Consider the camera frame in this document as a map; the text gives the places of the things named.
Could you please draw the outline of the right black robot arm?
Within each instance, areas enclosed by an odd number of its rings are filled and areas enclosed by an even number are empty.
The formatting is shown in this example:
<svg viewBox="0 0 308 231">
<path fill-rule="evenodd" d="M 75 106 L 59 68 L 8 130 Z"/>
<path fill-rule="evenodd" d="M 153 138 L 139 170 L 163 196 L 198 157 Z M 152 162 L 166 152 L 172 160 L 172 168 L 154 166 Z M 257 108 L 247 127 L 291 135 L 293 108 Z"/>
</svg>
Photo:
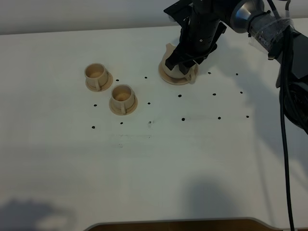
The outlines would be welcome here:
<svg viewBox="0 0 308 231">
<path fill-rule="evenodd" d="M 226 28 L 247 33 L 280 63 L 276 86 L 283 98 L 284 115 L 303 130 L 308 128 L 308 38 L 296 31 L 290 18 L 279 16 L 269 1 L 265 11 L 261 0 L 180 0 L 165 9 L 181 26 L 180 41 L 166 59 L 169 70 L 182 74 L 201 64 L 217 48 Z"/>
</svg>

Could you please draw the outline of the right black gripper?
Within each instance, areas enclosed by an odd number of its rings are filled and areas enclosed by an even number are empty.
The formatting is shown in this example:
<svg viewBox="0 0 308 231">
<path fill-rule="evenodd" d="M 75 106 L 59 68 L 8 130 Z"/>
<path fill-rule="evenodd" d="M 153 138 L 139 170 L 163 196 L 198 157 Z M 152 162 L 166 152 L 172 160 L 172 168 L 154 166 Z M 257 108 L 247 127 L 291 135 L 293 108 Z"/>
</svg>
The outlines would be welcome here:
<svg viewBox="0 0 308 231">
<path fill-rule="evenodd" d="M 201 64 L 217 48 L 217 40 L 227 27 L 214 13 L 192 11 L 188 24 L 182 29 L 179 45 L 168 47 L 171 54 L 165 65 L 169 70 L 178 65 L 180 72 L 186 75 L 195 63 Z"/>
</svg>

